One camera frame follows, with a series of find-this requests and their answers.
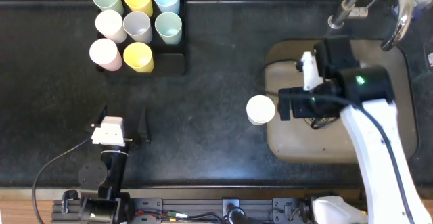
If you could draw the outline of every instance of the countertop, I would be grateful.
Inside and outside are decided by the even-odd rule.
[[[245,106],[272,44],[334,34],[383,39],[394,28],[389,8],[396,0],[379,0],[367,19],[337,31],[326,20],[341,0],[186,1],[187,72],[156,78],[95,70],[88,55],[97,38],[92,0],[1,0],[0,187],[30,187],[46,162],[85,139],[85,124],[104,104],[126,125],[147,108],[152,143],[130,151],[125,188],[362,186],[355,164],[275,157],[266,126],[252,126]],[[425,13],[400,45],[420,141],[409,165],[420,187],[433,184],[432,19]],[[77,187],[78,170],[100,151],[87,143],[47,168],[39,185]]]

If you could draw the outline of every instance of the chrome faucet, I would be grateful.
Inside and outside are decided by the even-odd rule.
[[[357,1],[358,0],[343,0],[336,12],[336,15],[335,16],[331,15],[329,17],[328,19],[329,26],[335,29],[342,28],[345,19],[349,17],[350,13],[355,8],[355,3]],[[390,51],[405,36],[409,28],[409,25],[411,23],[412,9],[413,9],[412,0],[398,0],[397,24],[394,29],[394,32],[390,35],[390,38],[384,40],[384,42],[381,44],[382,50]]]

